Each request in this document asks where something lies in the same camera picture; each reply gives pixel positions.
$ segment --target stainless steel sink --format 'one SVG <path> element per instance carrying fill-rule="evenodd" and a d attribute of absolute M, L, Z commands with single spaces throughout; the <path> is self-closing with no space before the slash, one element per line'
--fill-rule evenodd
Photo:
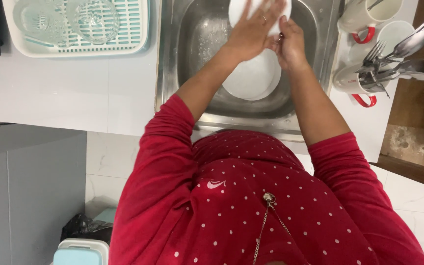
<path fill-rule="evenodd" d="M 230 0 L 164 0 L 158 62 L 156 111 L 227 41 Z M 327 91 L 336 51 L 336 22 L 344 0 L 292 0 L 291 18 L 303 28 L 305 54 L 322 88 Z M 248 101 L 223 87 L 196 123 L 197 130 L 249 129 L 280 140 L 302 141 L 290 82 L 282 73 L 268 97 Z"/>

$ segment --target woman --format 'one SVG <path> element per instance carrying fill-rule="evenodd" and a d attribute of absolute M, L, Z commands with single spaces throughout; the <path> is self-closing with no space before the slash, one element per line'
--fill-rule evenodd
<path fill-rule="evenodd" d="M 156 113 L 122 192 L 110 264 L 424 264 L 415 236 L 392 210 L 353 133 L 321 89 L 303 32 L 266 3 Z M 315 167 L 304 171 L 282 143 L 225 131 L 191 144 L 194 123 L 227 76 L 265 48 L 289 75 Z"/>

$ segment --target dish rack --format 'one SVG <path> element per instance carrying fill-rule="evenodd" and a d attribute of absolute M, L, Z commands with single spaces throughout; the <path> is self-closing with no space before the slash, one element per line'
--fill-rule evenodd
<path fill-rule="evenodd" d="M 38 39 L 24 35 L 15 25 L 12 10 L 15 0 L 3 0 L 4 12 L 8 21 L 9 33 L 14 46 L 28 57 L 84 57 L 113 56 L 132 54 L 148 50 L 149 44 L 149 0 L 109 0 L 119 13 L 119 33 L 104 44 L 92 44 L 78 34 L 70 35 L 69 43 L 73 45 L 59 48 Z"/>

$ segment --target black trash bag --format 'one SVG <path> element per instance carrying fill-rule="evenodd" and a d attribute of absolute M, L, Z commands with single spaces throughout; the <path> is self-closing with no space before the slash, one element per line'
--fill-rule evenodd
<path fill-rule="evenodd" d="M 113 223 L 93 220 L 80 213 L 63 227 L 60 242 L 67 238 L 84 238 L 102 240 L 110 245 L 113 225 Z"/>

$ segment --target white tile floor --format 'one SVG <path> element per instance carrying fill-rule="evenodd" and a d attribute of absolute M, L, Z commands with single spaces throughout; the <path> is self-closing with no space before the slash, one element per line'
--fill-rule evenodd
<path fill-rule="evenodd" d="M 86 213 L 95 216 L 116 207 L 133 169 L 140 137 L 88 132 L 86 159 Z M 309 155 L 297 155 L 313 174 Z M 371 166 L 397 214 L 414 232 L 424 251 L 424 184 Z"/>

